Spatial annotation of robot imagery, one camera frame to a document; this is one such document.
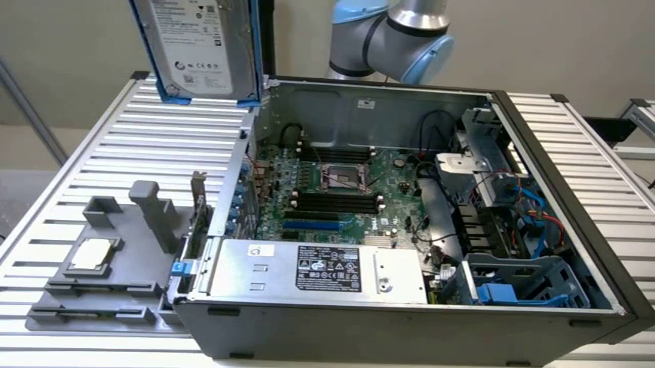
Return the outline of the hard disk in blue carrier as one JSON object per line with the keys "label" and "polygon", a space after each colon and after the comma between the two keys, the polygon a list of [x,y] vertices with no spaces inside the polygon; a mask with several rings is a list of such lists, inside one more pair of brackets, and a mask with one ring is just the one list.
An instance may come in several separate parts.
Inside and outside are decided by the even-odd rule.
{"label": "hard disk in blue carrier", "polygon": [[261,104],[265,73],[258,0],[129,0],[165,104]]}

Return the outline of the blue plastic disk bay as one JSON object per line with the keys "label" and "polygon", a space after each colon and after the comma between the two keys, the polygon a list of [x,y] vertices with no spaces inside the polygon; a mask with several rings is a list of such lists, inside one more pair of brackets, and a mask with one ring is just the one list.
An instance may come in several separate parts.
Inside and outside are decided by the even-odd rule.
{"label": "blue plastic disk bay", "polygon": [[469,305],[588,308],[569,265],[557,256],[496,258],[471,253],[455,272],[460,300]]}

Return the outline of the CPU socket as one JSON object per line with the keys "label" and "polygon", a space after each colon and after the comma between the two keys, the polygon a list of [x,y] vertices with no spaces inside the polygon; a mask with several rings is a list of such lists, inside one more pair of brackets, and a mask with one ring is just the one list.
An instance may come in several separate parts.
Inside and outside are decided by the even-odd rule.
{"label": "CPU socket", "polygon": [[341,189],[369,192],[367,164],[325,163],[320,166],[319,174],[319,188],[324,192]]}

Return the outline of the black RAM slot bank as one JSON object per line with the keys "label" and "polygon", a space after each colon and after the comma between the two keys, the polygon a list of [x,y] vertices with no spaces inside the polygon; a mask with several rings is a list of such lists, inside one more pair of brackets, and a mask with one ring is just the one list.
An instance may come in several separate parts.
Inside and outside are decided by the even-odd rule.
{"label": "black RAM slot bank", "polygon": [[297,147],[296,157],[303,162],[364,164],[371,159],[369,149]]}
{"label": "black RAM slot bank", "polygon": [[293,209],[305,212],[343,212],[376,214],[385,208],[379,195],[293,192],[289,200]]}

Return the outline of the black expansion slot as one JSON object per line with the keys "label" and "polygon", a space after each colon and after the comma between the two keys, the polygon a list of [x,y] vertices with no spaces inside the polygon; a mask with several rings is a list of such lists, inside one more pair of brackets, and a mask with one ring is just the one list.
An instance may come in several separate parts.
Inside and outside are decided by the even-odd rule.
{"label": "black expansion slot", "polygon": [[288,220],[307,220],[307,221],[327,221],[339,222],[340,216],[337,213],[332,212],[308,212],[308,211],[287,211],[284,213],[284,218]]}

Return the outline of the blue expansion slot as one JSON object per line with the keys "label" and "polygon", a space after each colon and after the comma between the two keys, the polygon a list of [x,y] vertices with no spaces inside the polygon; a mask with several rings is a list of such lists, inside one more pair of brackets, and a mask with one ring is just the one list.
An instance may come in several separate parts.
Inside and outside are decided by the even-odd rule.
{"label": "blue expansion slot", "polygon": [[309,221],[309,220],[284,220],[284,229],[339,232],[343,226],[339,222]]}

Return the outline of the green motherboard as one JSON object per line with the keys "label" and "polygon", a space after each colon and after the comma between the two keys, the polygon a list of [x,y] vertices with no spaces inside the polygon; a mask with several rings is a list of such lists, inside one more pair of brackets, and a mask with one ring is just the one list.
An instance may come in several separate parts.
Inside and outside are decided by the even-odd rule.
{"label": "green motherboard", "polygon": [[[300,241],[364,245],[367,235],[388,235],[397,247],[416,251],[425,275],[445,278],[459,264],[459,239],[451,221],[451,204],[443,197],[436,168],[421,163],[403,149],[371,150],[368,165],[369,192],[349,190],[324,192],[319,188],[320,166],[303,162],[296,149],[265,146],[256,164],[258,223],[254,237],[268,241]],[[376,214],[337,213],[343,229],[339,232],[284,229],[293,192],[375,195],[384,198],[385,208]]]}

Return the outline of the silver power supply unit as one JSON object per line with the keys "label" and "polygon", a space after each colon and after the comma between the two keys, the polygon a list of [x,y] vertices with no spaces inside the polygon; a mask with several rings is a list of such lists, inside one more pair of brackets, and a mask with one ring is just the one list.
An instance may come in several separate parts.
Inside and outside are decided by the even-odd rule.
{"label": "silver power supply unit", "polygon": [[245,304],[425,304],[412,249],[226,239],[200,269],[196,301]]}

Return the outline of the graphics card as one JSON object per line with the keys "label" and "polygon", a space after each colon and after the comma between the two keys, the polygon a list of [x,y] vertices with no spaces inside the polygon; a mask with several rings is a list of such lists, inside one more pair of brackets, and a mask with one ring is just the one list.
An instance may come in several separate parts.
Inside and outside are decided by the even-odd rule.
{"label": "graphics card", "polygon": [[181,259],[197,259],[206,239],[213,210],[206,202],[204,181],[206,173],[194,171],[190,177],[190,194],[193,197],[193,216],[186,233]]}

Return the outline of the metal drive cage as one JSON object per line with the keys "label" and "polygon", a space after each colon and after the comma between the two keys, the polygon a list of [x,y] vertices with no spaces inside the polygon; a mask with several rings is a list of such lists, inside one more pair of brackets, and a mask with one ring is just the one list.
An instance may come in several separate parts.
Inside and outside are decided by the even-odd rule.
{"label": "metal drive cage", "polygon": [[520,181],[527,176],[509,162],[504,133],[495,110],[473,107],[455,125],[448,150],[436,156],[441,181],[463,205],[499,207],[520,203]]}

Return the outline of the black open PC case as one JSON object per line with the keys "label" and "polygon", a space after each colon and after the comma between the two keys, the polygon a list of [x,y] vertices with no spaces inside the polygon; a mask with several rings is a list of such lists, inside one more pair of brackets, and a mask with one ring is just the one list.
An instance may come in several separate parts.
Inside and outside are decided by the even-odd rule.
{"label": "black open PC case", "polygon": [[[505,133],[509,162],[527,176],[520,203],[457,203],[436,156],[452,143],[465,110],[489,107]],[[189,277],[173,277],[168,299],[205,355],[230,360],[543,366],[591,343],[619,343],[655,324],[655,309],[593,223],[565,175],[609,173],[584,133],[535,133],[499,90],[392,86],[329,80],[277,80],[271,98],[244,120]],[[226,239],[254,237],[256,158],[265,146],[405,150],[436,168],[459,239],[459,264],[471,253],[496,258],[557,256],[572,268],[588,308],[469,305],[455,272],[425,275],[425,304],[305,305],[196,301],[202,265]]]}

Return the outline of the grey parts rack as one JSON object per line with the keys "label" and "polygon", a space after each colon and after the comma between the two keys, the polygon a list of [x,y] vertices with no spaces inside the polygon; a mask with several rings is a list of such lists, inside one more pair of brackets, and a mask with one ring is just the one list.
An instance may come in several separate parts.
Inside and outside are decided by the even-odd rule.
{"label": "grey parts rack", "polygon": [[[125,204],[112,196],[90,198],[81,234],[28,311],[28,330],[182,333],[165,294],[193,208],[176,207],[158,191],[156,182],[137,180]],[[98,268],[73,270],[68,266],[86,238],[117,238],[118,245]]]}

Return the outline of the silver CPU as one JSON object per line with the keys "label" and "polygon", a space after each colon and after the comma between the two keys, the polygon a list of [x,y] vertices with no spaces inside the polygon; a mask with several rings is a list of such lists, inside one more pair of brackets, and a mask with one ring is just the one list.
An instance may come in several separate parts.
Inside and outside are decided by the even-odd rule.
{"label": "silver CPU", "polygon": [[117,238],[86,238],[77,247],[68,267],[73,270],[94,270],[105,263],[117,245]]}

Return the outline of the grey metal frame leg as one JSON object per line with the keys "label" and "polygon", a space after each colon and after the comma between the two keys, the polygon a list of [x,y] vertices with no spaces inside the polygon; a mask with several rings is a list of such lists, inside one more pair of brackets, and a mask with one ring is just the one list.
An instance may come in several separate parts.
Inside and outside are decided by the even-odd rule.
{"label": "grey metal frame leg", "polygon": [[10,69],[6,66],[6,63],[1,57],[0,84],[2,85],[18,111],[21,112],[28,122],[28,125],[30,126],[37,138],[40,139],[42,146],[50,154],[52,159],[58,166],[62,166],[68,161],[68,154],[53,131],[50,130],[48,124],[42,121],[37,111],[34,110],[33,105],[30,104],[29,99],[26,98],[20,88]]}

